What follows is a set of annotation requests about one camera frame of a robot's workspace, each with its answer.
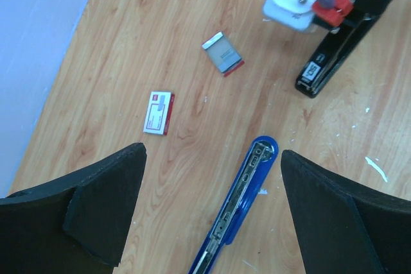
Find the blue black stapler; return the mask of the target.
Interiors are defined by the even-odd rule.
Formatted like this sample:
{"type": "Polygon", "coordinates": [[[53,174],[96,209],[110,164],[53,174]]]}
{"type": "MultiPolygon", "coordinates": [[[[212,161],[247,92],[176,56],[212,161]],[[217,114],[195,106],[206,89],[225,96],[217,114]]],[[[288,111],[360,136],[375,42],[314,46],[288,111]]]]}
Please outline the blue black stapler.
{"type": "Polygon", "coordinates": [[[212,272],[224,246],[234,241],[278,153],[278,144],[270,136],[262,135],[252,141],[189,274],[212,272]]]}

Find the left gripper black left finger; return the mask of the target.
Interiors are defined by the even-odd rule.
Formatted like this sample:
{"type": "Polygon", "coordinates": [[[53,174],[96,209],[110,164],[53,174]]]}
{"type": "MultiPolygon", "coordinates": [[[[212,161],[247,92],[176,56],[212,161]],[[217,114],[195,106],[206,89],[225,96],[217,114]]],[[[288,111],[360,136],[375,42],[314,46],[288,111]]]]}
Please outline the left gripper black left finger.
{"type": "Polygon", "coordinates": [[[112,273],[127,241],[146,165],[133,143],[1,199],[2,273],[112,273]]]}

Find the small black clip object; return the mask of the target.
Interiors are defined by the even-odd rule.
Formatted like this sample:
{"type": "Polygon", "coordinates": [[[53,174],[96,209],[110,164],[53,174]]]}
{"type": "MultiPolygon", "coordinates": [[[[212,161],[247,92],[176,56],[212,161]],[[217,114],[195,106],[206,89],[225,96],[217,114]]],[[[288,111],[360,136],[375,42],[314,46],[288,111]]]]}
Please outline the small black clip object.
{"type": "Polygon", "coordinates": [[[392,0],[354,0],[354,10],[336,33],[318,17],[315,24],[329,32],[306,62],[295,81],[295,88],[314,98],[338,71],[369,30],[383,15],[392,0]]]}

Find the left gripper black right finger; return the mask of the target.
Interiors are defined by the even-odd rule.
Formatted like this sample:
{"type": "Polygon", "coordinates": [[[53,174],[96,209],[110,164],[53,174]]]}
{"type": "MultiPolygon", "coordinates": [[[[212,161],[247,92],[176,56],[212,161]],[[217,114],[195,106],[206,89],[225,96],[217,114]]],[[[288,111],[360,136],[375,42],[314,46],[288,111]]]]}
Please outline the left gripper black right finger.
{"type": "Polygon", "coordinates": [[[306,273],[410,273],[410,202],[292,150],[283,183],[306,273]]]}

